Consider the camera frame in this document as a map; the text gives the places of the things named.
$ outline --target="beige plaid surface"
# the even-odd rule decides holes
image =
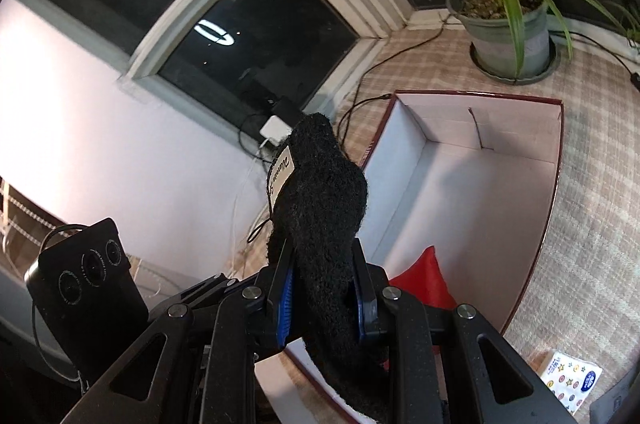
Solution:
[[[394,34],[381,60],[430,36],[433,30]],[[479,90],[564,101],[565,128],[558,194],[538,266],[505,337],[534,368],[550,348],[604,369],[576,414],[589,421],[588,405],[617,382],[640,353],[640,94],[626,71],[605,58],[562,51],[558,70],[541,83],[498,84],[482,75],[468,55],[463,30],[406,52],[365,77],[359,99],[395,90]],[[353,97],[341,108],[344,112]],[[356,111],[346,143],[359,162],[385,111],[375,101]],[[265,261],[270,226],[238,258],[251,274]],[[340,417],[295,385],[319,422]],[[327,420],[332,414],[335,419]]]

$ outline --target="plant pot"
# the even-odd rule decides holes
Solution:
[[[476,19],[460,14],[466,0],[447,0],[449,12],[458,18],[473,40],[479,67],[510,83],[531,83],[542,79],[549,65],[549,34],[546,4],[523,16],[524,64],[516,76],[516,54],[507,19]]]

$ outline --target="triangular cutout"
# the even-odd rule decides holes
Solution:
[[[533,394],[532,385],[510,365],[488,338],[480,337],[478,345],[498,404],[508,404]]]
[[[154,336],[146,347],[111,381],[111,390],[135,400],[145,400],[151,391],[151,384],[165,343],[165,335]]]

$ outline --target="red cloth object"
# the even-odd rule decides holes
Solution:
[[[409,292],[425,305],[448,310],[458,306],[442,277],[433,245],[400,276],[389,280],[389,285]]]

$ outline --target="black plush object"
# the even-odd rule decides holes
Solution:
[[[366,208],[366,179],[321,114],[300,121],[280,152],[286,146],[294,172],[273,207],[269,263],[278,261],[289,238],[296,252],[294,318],[306,317],[302,337],[309,356],[349,406],[385,422],[385,351],[359,346],[353,295],[351,244]]]

